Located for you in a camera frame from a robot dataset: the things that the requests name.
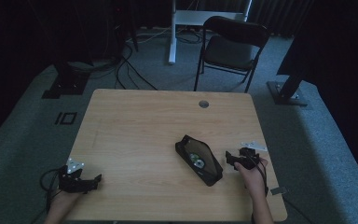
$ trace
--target hole in table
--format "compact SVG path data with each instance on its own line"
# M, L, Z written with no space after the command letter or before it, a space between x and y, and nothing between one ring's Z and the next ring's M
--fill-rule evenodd
M202 107L202 108L206 108L206 107L208 107L209 106L209 103L208 103L208 101L200 101L199 102L199 106L200 107Z

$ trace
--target forearm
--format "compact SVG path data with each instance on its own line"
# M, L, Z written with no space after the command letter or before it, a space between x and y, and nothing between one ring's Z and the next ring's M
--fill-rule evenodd
M253 216L255 224L273 223L272 215L269 211L269 204L265 196L253 198Z

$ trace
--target chair backrest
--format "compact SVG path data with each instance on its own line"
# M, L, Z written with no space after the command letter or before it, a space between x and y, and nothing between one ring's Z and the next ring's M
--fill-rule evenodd
M204 31L211 30L235 42L264 48L269 40L268 29L260 24L236 21L221 16L213 16L203 24Z

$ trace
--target gray carpet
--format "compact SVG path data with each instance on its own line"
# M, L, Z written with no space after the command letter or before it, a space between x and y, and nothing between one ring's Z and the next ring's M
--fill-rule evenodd
M182 37L194 39L192 35ZM249 90L280 186L289 189L283 195L290 202L286 204L288 218L283 223L310 223L305 217L312 223L358 223L358 166L317 89L301 83L300 90L309 106L299 107L275 105L266 85L267 81L287 79L277 77L276 72L291 41L280 37L269 40ZM167 38L145 41L129 61L159 90L192 91L200 44L178 42L176 64L168 65L169 43ZM151 89L127 69L123 65L118 71L127 89ZM205 72L199 91L244 90L237 75L211 69ZM0 223L31 223L43 211L45 198L39 177L65 164L92 92L100 88L122 89L115 69L111 69L93 73L82 95L41 99L56 76L52 66L38 75L0 128ZM57 123L60 113L76 113L75 122ZM44 216L36 223L42 223Z

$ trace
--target black chair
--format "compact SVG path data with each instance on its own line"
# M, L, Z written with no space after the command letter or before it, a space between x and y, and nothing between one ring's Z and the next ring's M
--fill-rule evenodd
M206 30L215 33L210 38L208 46L206 46ZM245 88L245 92L247 92L255 73L260 53L269 40L267 28L256 23L213 16L203 24L202 34L203 41L194 91L197 90L200 69L202 67L201 73L204 73L204 67L206 66L243 75L245 77L242 83L249 77ZM257 47L258 50L253 57L254 47Z

